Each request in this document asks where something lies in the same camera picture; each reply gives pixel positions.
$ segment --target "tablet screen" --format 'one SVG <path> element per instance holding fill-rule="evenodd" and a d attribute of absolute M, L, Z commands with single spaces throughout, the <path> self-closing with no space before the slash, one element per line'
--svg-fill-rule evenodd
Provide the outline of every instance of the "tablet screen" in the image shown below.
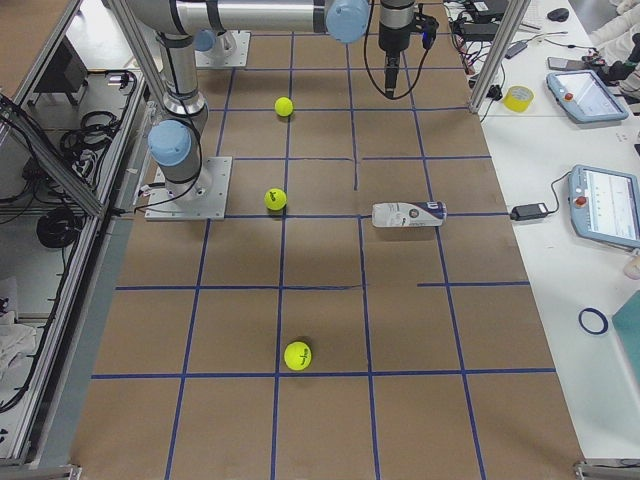
<path fill-rule="evenodd" d="M 638 214 L 631 179 L 584 170 L 589 191 L 589 230 L 612 237 L 638 240 Z"/>
<path fill-rule="evenodd" d="M 556 77 L 562 86 L 573 94 L 576 105 L 589 117 L 598 117 L 620 113 L 618 106 L 611 101 L 590 73 L 575 73 L 572 75 L 558 75 Z"/>

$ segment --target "yellow tennis ball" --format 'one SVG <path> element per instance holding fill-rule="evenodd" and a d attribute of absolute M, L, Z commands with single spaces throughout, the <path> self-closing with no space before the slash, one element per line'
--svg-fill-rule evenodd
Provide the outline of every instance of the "yellow tennis ball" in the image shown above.
<path fill-rule="evenodd" d="M 281 117 L 288 117 L 293 113 L 293 102 L 290 98 L 280 97 L 276 100 L 275 110 Z"/>
<path fill-rule="evenodd" d="M 311 349 L 304 342 L 292 342 L 284 350 L 284 363 L 291 370 L 304 370 L 311 364 Z"/>
<path fill-rule="evenodd" d="M 287 204 L 287 194 L 279 188 L 270 188 L 264 194 L 264 204 L 269 210 L 282 210 Z"/>

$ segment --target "black mouse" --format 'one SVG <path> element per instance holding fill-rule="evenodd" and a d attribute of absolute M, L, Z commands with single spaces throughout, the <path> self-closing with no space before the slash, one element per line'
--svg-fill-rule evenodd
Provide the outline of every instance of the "black mouse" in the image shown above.
<path fill-rule="evenodd" d="M 569 18 L 569 10 L 566 8 L 556 8 L 547 13 L 547 18 L 553 22 L 566 22 Z"/>

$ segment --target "white table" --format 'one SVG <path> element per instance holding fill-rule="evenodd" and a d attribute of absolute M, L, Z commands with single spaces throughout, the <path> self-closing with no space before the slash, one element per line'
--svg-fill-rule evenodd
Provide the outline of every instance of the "white table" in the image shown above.
<path fill-rule="evenodd" d="M 543 31 L 567 30 L 550 37 L 558 43 L 589 45 L 568 2 L 539 0 L 540 16 L 568 8 L 569 20 L 544 20 Z M 516 38 L 532 34 L 518 33 Z M 522 114 L 494 103 L 482 127 L 509 209 L 544 201 L 553 208 L 550 183 L 576 164 L 633 173 L 640 177 L 640 119 L 589 128 L 571 122 L 548 91 L 546 58 L 579 59 L 586 51 L 548 42 L 530 42 L 505 60 L 505 91 L 524 85 L 535 98 Z M 487 108 L 480 109 L 482 116 Z M 546 219 L 514 222 L 514 231 L 574 427 L 587 458 L 640 458 L 640 388 L 614 331 L 592 336 L 581 330 L 578 313 L 595 307 L 609 319 L 638 289 L 624 276 L 630 255 L 579 238 L 569 218 L 567 183 L 557 184 L 560 211 Z"/>

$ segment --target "tape roll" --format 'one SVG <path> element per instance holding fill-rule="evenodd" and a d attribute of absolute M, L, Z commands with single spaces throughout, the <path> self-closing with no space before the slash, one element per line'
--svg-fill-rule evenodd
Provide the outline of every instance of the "tape roll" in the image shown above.
<path fill-rule="evenodd" d="M 521 85 L 515 85 L 507 91 L 504 97 L 504 105 L 509 110 L 522 113 L 529 108 L 532 100 L 533 92 L 531 90 Z"/>

